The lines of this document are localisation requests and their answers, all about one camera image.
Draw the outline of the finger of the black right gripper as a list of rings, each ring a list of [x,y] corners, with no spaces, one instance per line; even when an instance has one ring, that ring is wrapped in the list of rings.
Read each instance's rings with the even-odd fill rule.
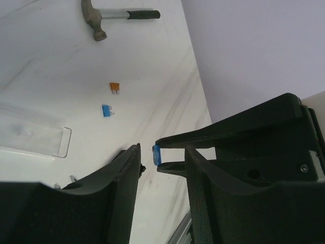
[[[157,166],[157,172],[166,174],[186,174],[185,162],[166,162]]]

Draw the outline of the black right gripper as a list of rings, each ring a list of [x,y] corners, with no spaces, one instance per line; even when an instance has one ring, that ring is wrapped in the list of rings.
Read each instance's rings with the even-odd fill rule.
[[[285,93],[155,144],[217,147],[238,142],[216,149],[214,164],[243,182],[257,187],[277,181],[324,182],[324,139],[314,110],[301,105],[296,95]]]

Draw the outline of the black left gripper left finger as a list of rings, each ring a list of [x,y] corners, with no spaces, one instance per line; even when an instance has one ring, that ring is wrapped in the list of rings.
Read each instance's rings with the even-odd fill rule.
[[[40,182],[1,183],[1,243],[128,243],[138,171],[139,144],[94,173],[54,189]]]

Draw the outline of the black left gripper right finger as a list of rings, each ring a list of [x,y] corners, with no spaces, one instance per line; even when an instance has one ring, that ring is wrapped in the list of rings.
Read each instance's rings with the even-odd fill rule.
[[[324,184],[259,188],[185,149],[195,243],[324,243]]]

